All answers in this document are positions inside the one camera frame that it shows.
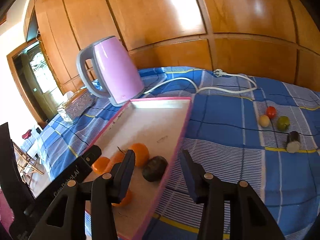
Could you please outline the small orange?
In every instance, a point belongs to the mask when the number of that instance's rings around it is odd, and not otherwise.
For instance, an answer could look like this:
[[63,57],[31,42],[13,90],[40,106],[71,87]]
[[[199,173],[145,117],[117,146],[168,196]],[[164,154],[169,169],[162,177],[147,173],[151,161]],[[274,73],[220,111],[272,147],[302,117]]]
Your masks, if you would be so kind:
[[110,162],[110,159],[107,157],[100,157],[98,158],[93,164],[92,164],[92,170],[98,175],[104,174],[104,171],[106,170],[108,164]]

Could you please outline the large orange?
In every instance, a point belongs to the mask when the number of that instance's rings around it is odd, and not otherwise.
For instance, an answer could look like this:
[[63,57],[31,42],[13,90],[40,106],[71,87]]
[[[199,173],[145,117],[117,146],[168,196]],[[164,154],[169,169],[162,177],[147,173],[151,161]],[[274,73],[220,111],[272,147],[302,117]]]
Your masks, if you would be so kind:
[[129,147],[129,150],[133,150],[136,156],[135,167],[143,167],[149,160],[149,150],[143,143],[135,143]]

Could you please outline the dark brown round fruit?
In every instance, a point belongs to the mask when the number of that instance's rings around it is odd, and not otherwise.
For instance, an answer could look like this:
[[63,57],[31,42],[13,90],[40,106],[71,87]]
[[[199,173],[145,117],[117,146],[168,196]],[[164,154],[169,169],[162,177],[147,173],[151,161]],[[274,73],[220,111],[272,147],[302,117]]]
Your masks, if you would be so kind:
[[148,182],[155,182],[161,180],[167,169],[167,165],[167,160],[160,155],[151,158],[148,161],[148,163],[143,167],[143,178]]

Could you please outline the beige round fruit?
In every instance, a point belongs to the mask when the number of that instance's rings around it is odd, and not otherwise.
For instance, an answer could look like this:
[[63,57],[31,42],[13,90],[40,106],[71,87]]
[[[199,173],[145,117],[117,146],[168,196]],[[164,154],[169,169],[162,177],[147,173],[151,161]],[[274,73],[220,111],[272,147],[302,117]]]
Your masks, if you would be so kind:
[[268,127],[270,125],[270,119],[267,115],[259,116],[258,122],[261,127]]

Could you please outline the dark cut eggplant piece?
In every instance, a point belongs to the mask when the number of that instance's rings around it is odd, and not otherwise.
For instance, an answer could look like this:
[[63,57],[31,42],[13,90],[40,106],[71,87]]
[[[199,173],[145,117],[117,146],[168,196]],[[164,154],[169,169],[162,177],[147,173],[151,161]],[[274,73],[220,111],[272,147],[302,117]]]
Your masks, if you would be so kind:
[[292,131],[287,135],[286,150],[289,153],[297,153],[300,149],[300,137],[297,131]]

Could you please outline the red tomato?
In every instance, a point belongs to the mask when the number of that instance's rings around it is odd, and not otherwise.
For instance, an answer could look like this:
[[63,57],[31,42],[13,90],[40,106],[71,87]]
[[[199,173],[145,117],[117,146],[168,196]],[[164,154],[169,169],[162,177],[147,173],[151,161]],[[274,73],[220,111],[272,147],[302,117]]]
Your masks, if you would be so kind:
[[276,117],[277,111],[273,106],[268,106],[266,109],[266,115],[270,120]]

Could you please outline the green tomato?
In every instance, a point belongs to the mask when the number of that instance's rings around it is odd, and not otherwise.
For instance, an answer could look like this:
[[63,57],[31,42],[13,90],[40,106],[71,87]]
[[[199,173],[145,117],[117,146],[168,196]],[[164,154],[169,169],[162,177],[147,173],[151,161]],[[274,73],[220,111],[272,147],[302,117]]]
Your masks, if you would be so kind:
[[290,119],[287,116],[280,116],[277,120],[277,128],[280,131],[287,131],[290,126]]

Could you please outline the orange carrot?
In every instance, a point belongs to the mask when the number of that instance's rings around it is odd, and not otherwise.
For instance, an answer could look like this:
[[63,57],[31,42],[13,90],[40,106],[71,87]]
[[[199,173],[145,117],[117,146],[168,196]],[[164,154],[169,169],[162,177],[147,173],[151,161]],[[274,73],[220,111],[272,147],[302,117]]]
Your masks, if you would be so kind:
[[125,154],[120,151],[112,155],[110,162],[108,163],[107,172],[110,172],[112,170],[112,167],[114,166],[114,164],[121,163],[124,157],[125,157]]

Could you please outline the wooden folding chair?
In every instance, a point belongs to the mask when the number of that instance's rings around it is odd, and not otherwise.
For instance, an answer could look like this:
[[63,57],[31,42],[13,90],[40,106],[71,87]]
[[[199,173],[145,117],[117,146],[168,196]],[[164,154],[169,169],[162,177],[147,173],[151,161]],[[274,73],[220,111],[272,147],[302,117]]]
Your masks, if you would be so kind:
[[33,174],[38,173],[39,175],[44,175],[44,172],[39,169],[40,163],[36,159],[22,151],[14,141],[12,143],[16,155],[18,173],[20,174],[22,181],[30,186]]

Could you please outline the blue plaid bedsheet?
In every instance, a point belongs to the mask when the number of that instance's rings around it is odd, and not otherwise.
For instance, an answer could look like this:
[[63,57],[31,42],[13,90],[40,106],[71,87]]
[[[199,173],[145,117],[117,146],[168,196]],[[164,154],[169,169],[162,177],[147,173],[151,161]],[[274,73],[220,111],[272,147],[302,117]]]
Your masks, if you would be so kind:
[[[146,90],[178,77],[192,80],[198,88],[239,91],[253,87],[240,77],[216,77],[191,67],[141,69],[139,74]],[[268,78],[250,79],[258,87],[250,93],[207,90],[195,94],[187,80],[175,80],[143,97],[191,96],[193,111],[182,148],[221,180],[248,181],[285,238],[303,239],[319,214],[319,92]],[[276,109],[277,116],[263,128],[258,118],[268,106]],[[66,123],[58,114],[40,134],[33,135],[31,150],[51,180],[85,150],[118,109],[98,99],[75,124]],[[285,132],[277,129],[280,116],[290,119]],[[291,131],[299,133],[297,153],[286,152]],[[142,239],[196,239],[201,213],[202,205],[189,197],[177,160]]]

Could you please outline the pink rimmed white tray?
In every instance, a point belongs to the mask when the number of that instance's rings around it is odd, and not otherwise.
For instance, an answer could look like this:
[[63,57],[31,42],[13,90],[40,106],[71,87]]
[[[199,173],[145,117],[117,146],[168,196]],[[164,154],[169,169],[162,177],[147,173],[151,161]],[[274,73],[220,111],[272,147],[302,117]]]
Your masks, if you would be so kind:
[[190,118],[190,97],[160,97],[131,100],[113,116],[92,144],[102,155],[112,157],[117,149],[126,150],[134,143],[143,143],[151,157],[160,155],[167,170],[159,182],[150,183],[135,168],[129,188],[132,202],[114,207],[113,215],[118,236],[122,239],[142,239],[153,216],[177,158],[182,138]]

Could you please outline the silver ornate tissue box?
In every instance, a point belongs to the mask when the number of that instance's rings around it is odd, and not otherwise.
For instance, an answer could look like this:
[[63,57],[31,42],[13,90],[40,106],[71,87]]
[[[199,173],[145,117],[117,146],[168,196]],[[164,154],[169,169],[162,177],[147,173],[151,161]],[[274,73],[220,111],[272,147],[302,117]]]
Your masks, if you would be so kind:
[[95,96],[87,88],[82,88],[75,92],[66,102],[61,103],[57,108],[57,112],[65,122],[73,124],[94,102]]

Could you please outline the pink electric kettle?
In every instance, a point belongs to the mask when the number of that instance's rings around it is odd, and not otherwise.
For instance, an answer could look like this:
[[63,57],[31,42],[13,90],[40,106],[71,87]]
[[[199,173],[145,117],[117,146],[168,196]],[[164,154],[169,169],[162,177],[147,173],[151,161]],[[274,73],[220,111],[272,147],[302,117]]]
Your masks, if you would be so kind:
[[[92,63],[101,90],[98,90],[88,77],[85,67],[87,60]],[[99,98],[108,98],[113,106],[122,106],[144,92],[145,86],[136,66],[115,36],[100,39],[80,50],[76,66],[89,92]]]

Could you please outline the wooden door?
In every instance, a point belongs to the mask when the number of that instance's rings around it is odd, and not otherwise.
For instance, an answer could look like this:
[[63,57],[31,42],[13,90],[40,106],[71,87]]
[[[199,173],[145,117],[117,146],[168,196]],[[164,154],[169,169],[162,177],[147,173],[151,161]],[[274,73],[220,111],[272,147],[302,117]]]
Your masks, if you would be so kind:
[[23,43],[7,55],[17,89],[36,120],[44,128],[63,102],[54,73],[38,39]]

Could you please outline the wooden wardrobe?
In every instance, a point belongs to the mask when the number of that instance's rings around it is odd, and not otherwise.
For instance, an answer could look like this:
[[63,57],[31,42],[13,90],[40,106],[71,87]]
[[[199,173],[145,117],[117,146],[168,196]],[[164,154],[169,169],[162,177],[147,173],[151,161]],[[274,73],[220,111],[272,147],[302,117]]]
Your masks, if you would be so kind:
[[117,37],[136,67],[217,68],[319,90],[319,29],[300,0],[29,0],[58,87],[81,85],[76,56]]

